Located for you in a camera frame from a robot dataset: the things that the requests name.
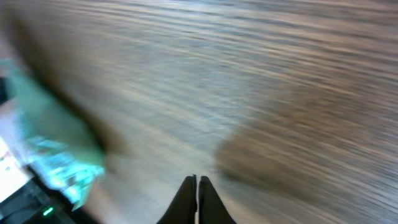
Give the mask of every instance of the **green light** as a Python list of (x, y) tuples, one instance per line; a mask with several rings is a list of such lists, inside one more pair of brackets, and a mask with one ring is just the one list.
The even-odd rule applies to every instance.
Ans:
[(48, 215), (49, 213), (51, 213), (53, 210), (54, 210), (53, 207), (49, 207), (49, 208), (47, 208), (47, 209), (43, 212), (43, 215), (46, 216), (46, 215)]

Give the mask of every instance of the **teal plastic bag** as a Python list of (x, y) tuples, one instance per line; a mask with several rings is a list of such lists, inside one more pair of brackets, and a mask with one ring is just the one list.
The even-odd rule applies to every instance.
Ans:
[(86, 125), (23, 74), (12, 60), (0, 60), (7, 90), (16, 97), (17, 120), (28, 162), (48, 188), (61, 191), (73, 209), (81, 207), (93, 182), (104, 174), (104, 156)]

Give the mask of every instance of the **wooden table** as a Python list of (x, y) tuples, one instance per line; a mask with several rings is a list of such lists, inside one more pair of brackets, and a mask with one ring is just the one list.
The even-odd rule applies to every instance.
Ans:
[(394, 1), (10, 5), (17, 48), (105, 141), (98, 194), (125, 223), (192, 173), (238, 223), (398, 223)]

